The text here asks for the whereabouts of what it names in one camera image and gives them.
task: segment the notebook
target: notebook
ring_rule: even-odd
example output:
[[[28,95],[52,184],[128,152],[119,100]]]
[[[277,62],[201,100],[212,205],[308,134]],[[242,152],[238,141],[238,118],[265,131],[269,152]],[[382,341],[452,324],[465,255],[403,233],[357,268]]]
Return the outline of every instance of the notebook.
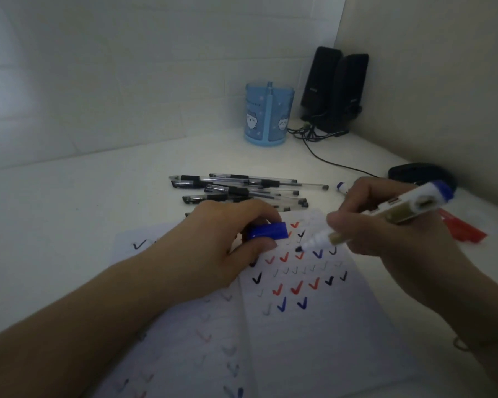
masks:
[[[281,216],[288,239],[228,288],[160,316],[92,396],[337,398],[418,374],[344,247],[295,252],[323,213]],[[176,224],[119,234],[112,263]]]

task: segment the wall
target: wall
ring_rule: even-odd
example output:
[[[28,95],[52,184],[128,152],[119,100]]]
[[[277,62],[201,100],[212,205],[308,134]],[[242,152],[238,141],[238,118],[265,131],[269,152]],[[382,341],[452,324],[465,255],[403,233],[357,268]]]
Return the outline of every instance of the wall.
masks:
[[[498,203],[498,0],[347,0],[336,48],[371,57],[354,132]]]
[[[0,167],[240,128],[245,84],[303,88],[344,3],[0,0]]]

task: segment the left hand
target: left hand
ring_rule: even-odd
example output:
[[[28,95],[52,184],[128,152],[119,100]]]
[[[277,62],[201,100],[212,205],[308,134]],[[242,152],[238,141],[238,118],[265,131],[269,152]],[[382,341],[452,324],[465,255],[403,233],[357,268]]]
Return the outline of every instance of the left hand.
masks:
[[[280,222],[279,213],[262,200],[236,204],[204,201],[153,246],[140,253],[140,272],[153,281],[159,298],[174,305],[229,286],[263,252],[277,247],[260,237],[230,252],[232,242],[249,224]]]

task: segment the hand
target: hand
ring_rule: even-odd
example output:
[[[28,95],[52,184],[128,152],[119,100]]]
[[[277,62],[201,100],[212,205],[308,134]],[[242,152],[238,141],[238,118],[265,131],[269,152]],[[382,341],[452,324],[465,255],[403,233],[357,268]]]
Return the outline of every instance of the hand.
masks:
[[[395,225],[359,212],[374,207],[415,186],[380,178],[360,178],[337,212],[327,216],[329,226],[350,238],[353,253],[378,256],[406,293],[432,307],[432,289],[441,283],[463,282],[475,267],[459,250],[436,212]]]
[[[203,297],[229,286],[257,257],[277,247],[273,239],[255,238],[230,252],[249,224],[280,222],[279,213],[262,200],[236,204],[205,201],[172,231],[139,254],[141,271],[169,306]]]

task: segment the desk surface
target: desk surface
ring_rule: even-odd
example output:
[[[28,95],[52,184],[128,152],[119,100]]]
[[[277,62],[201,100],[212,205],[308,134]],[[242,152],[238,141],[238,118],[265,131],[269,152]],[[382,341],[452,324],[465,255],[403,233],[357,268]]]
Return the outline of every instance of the desk surface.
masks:
[[[313,145],[324,159],[385,176],[406,161],[355,135]],[[174,221],[189,206],[172,174],[249,173],[335,185],[359,173],[323,163],[301,141],[262,148],[241,130],[0,170],[0,330],[70,292],[109,264],[116,234]],[[335,210],[343,197],[303,192],[310,206]],[[459,190],[447,208],[490,236],[464,245],[469,258],[498,281],[498,207]],[[380,261],[355,256],[359,269],[427,376],[361,397],[492,397],[495,387],[469,354],[452,347],[452,330],[408,298]]]

